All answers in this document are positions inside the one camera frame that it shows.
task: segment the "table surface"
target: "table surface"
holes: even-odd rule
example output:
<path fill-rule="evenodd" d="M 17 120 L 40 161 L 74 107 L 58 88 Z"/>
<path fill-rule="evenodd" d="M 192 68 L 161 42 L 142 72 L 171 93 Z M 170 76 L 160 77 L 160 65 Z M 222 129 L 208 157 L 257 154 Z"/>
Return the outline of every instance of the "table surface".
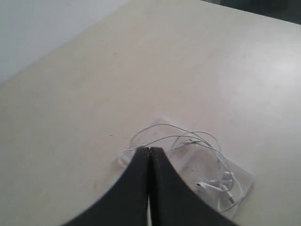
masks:
<path fill-rule="evenodd" d="M 256 175 L 239 224 L 300 225 L 300 62 L 299 25 L 133 0 L 0 86 L 0 225 L 56 226 L 82 212 L 158 114 L 214 134 Z"/>

